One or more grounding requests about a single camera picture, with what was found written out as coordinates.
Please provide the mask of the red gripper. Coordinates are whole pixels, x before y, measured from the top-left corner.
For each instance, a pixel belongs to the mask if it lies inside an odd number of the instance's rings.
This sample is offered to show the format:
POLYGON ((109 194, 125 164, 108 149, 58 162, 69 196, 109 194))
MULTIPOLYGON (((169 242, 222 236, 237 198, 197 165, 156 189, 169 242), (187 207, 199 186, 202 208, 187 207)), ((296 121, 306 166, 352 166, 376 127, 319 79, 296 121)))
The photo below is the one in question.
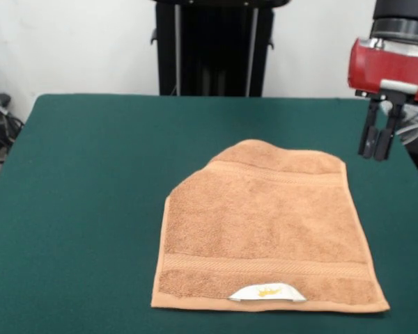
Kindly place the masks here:
MULTIPOLYGON (((348 85, 368 93, 392 90, 418 101, 418 45, 378 38, 356 39, 350 52, 348 85)), ((404 107, 393 106, 379 133, 376 120, 380 103, 381 100, 370 99, 358 148, 360 156, 376 161, 388 159, 404 107)))

